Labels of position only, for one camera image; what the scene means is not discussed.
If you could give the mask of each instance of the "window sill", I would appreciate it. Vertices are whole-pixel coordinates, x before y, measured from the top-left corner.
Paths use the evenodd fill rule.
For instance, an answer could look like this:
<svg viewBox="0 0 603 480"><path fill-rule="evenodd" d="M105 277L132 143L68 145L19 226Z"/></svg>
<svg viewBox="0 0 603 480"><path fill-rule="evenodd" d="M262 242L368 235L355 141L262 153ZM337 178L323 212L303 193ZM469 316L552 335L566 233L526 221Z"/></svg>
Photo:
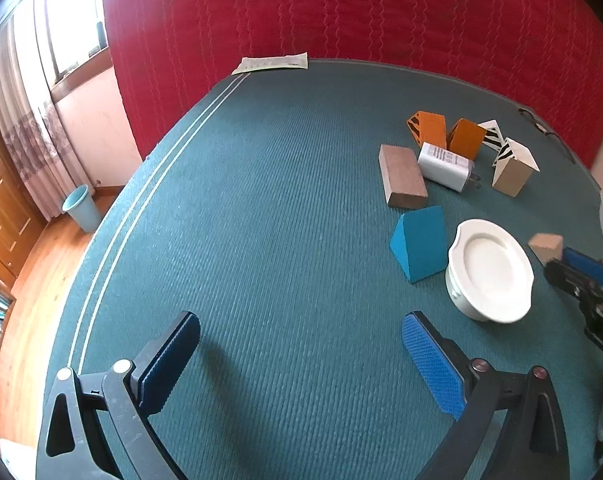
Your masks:
<svg viewBox="0 0 603 480"><path fill-rule="evenodd" d="M58 103L78 86L90 81L94 76L105 72L112 66L110 48L106 47L97 52L88 61L79 65L65 78L50 89L53 103Z"/></svg>

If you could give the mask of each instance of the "white line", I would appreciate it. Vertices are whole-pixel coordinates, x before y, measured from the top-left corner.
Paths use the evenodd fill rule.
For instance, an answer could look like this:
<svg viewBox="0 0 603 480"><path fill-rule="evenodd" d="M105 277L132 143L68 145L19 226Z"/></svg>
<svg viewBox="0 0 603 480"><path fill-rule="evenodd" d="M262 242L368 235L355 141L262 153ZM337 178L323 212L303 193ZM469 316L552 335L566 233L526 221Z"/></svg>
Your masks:
<svg viewBox="0 0 603 480"><path fill-rule="evenodd" d="M168 171L170 171L170 168L172 168L172 165L177 161L177 159L181 156L181 154L184 153L184 150L188 147L188 144L190 144L190 141L194 139L194 136L199 132L199 130L201 130L201 127L208 121L208 119L210 119L212 117L213 113L217 110L217 108L219 108L223 104L223 102L230 97L232 92L234 92L238 88L238 86L242 84L244 79L246 79L246 77L244 77L241 81L239 81L239 83L235 86L235 88L233 88L230 92L228 92L228 94L220 101L220 103L216 107L214 107L214 109L210 112L208 117L206 117L201 122L201 124L199 126L197 126L197 129L192 133L192 135L190 135L188 140L186 140L185 144L181 147L181 149L174 156L174 158L172 159L170 164L168 164L168 167L161 174L161 176L159 177L159 180L156 181L155 186L153 186L152 190L150 190L150 193L149 193L147 199L145 199L144 203L142 204L141 209L137 213L137 216L135 217L131 226L128 228L128 231L126 231L126 234L123 237L123 241L121 242L121 245L119 246L119 249L117 250L117 254L115 254L114 260L112 261L112 265L110 266L108 275L105 278L104 285L102 285L102 289L99 293L99 297L97 298L97 302L94 306L94 310L92 311L92 317L90 318L90 323L88 324L88 331L86 332L86 338L84 340L84 347L81 350L81 357L79 358L79 366L77 367L77 372L76 372L77 375L81 375L81 371L84 368L84 359L86 358L86 350L88 349L88 342L90 341L92 327L94 326L94 320L97 317L97 312L99 311L99 307L101 306L102 300L104 299L105 290L108 287L108 283L110 283L110 278L112 277L114 268L117 266L119 257L121 256L121 253L123 252L123 248L126 246L128 238L130 238L130 234L132 233L133 229L137 225L139 218L141 217L142 213L145 211L146 206L148 206L148 204L150 203L150 199L155 194L155 191L157 190L159 185L163 182L164 178L166 177L166 174L168 174Z"/></svg>
<svg viewBox="0 0 603 480"><path fill-rule="evenodd" d="M114 242L115 240L117 240L117 237L119 236L119 233L121 232L121 229L123 228L123 225L126 223L126 220L128 219L128 217L130 216L130 213L132 212L132 210L134 209L134 207L137 205L137 202L139 202L139 199L141 198L141 195L143 194L143 192L146 190L146 188L148 187L148 184L150 184L150 181L153 179L153 177L156 175L156 172L159 171L159 169L161 168L161 166L163 165L163 163L166 161L166 159L170 156L170 154L174 151L174 149L177 147L177 145L182 141L182 139L184 139L184 137L186 136L186 134L191 130L191 128L195 125L195 123L201 119L201 117L209 110L209 108L211 106L213 106L217 100L220 99L220 97L222 97L222 95L231 87L235 84L235 82L239 79L242 78L242 76L237 76L235 77L228 86L226 86L226 88L224 88L217 97L215 97L215 99L208 105L206 106L205 110L203 112L201 112L199 114L199 116L192 122L192 124L190 126L188 126L188 128L186 129L186 131L181 135L181 137L179 137L176 142L172 145L172 148L170 148L169 152L166 153L166 155L164 156L164 158L161 159L161 161L159 162L158 165L156 165L155 170L153 170L153 172L150 174L150 176L148 177L148 179L146 180L146 183L143 185L143 187L141 188L141 190L137 193L137 196L135 197L135 200L132 202L132 205L128 208L128 210L126 211L126 214L123 216L123 219L121 220L119 226L117 227L117 230L114 232L114 235L112 236L112 239L110 240L110 243L108 244L108 247L105 251L104 257L102 258L101 262L99 263L99 267L97 268L97 272L94 275L94 278L92 279L92 283L90 284L90 288L88 289L88 295L86 296L86 301L84 301L84 306L81 308L81 313L79 314L79 319L76 322L76 327L75 327L75 335L72 338L72 345L70 346L70 354L68 355L68 366L72 366L72 358L73 355L75 354L75 347L76 347L76 340L79 336L79 330L81 329L81 323L84 320L84 316L86 315L86 309L88 308L88 303L90 301L90 298L92 297L92 292L94 291L94 286L96 285L97 280L99 279L99 276L101 275L102 270L104 269L104 265L105 265L105 261L108 259L108 256L110 255L110 251L112 251L112 247L114 246ZM236 86L239 86L242 81L245 79L246 77L244 76L241 81L239 81L239 83ZM94 234L94 236L92 236L90 243L88 244L88 248L91 246L92 241L95 239L96 237L96 233Z"/></svg>

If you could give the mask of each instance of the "blue trash can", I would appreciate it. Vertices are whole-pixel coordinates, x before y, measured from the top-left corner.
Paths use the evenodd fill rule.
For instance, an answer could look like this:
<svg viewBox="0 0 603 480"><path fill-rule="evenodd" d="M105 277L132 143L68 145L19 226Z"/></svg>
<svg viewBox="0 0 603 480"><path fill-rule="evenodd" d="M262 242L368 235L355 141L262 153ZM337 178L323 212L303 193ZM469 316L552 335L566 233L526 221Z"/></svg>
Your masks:
<svg viewBox="0 0 603 480"><path fill-rule="evenodd" d="M86 233L94 233L103 218L92 200L86 184L70 193L61 208L64 213L70 213L70 216Z"/></svg>

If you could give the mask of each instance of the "red quilted fabric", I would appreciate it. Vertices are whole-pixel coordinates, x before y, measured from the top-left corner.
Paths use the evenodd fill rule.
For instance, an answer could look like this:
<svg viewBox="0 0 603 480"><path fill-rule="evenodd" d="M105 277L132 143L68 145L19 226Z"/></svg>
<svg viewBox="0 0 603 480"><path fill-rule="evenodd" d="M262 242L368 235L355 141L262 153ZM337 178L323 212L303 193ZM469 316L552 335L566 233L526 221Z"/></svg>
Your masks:
<svg viewBox="0 0 603 480"><path fill-rule="evenodd" d="M242 56L451 75L527 104L587 164L603 138L603 25L583 0L104 0L142 156ZM406 110L406 117L414 110Z"/></svg>

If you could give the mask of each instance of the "charger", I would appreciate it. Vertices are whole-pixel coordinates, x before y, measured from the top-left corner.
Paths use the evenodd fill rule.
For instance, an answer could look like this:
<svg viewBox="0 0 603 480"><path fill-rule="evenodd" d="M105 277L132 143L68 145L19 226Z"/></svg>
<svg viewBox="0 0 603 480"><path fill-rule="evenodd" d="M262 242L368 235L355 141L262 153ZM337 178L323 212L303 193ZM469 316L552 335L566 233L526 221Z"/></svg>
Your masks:
<svg viewBox="0 0 603 480"><path fill-rule="evenodd" d="M462 191L469 182L479 186L479 177L472 173L471 160L428 142L422 145L417 164L424 178L455 191Z"/></svg>

